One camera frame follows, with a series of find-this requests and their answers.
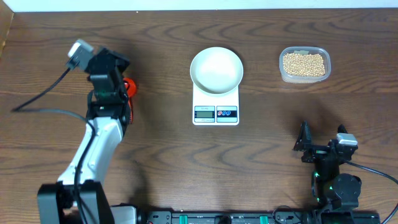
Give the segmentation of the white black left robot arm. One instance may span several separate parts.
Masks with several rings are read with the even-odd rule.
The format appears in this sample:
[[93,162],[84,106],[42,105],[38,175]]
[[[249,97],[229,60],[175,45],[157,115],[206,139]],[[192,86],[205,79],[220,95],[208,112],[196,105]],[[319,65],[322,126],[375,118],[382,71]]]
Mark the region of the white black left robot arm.
[[65,209],[77,206],[83,223],[134,222],[132,208],[112,208],[103,182],[118,144],[132,123],[133,80],[123,77],[129,60],[112,50],[95,51],[82,40],[68,53],[69,69],[79,67],[94,86],[87,96],[86,132],[74,158],[54,184],[44,184],[37,193],[41,223],[66,223]]

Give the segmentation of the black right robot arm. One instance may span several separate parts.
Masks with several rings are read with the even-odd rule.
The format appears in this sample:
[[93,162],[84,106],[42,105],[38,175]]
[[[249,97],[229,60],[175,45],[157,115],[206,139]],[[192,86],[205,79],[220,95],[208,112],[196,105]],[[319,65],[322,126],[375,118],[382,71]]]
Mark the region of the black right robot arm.
[[326,146],[314,144],[310,127],[302,122],[294,151],[302,151],[302,162],[315,166],[311,189],[318,207],[303,215],[304,223],[355,223],[353,210],[359,206],[362,181],[340,172],[340,165],[350,161],[358,141],[341,124],[334,139]]

